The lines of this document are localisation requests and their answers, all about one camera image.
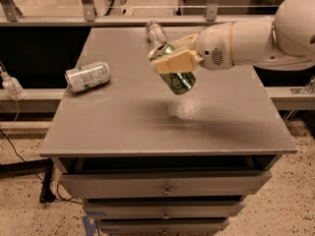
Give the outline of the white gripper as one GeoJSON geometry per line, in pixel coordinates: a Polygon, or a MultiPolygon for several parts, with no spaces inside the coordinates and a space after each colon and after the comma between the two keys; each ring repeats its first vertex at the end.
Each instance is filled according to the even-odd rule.
{"type": "Polygon", "coordinates": [[[232,23],[215,25],[172,40],[173,49],[184,49],[159,57],[151,62],[158,74],[193,72],[201,66],[210,71],[227,70],[232,67],[230,32],[232,23]]]}

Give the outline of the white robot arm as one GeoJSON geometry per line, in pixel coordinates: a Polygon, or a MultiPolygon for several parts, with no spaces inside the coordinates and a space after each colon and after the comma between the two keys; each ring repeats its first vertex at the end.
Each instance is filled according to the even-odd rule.
{"type": "Polygon", "coordinates": [[[300,71],[315,64],[315,0],[284,0],[273,17],[224,23],[167,41],[149,59],[159,74],[251,65],[300,71]]]}

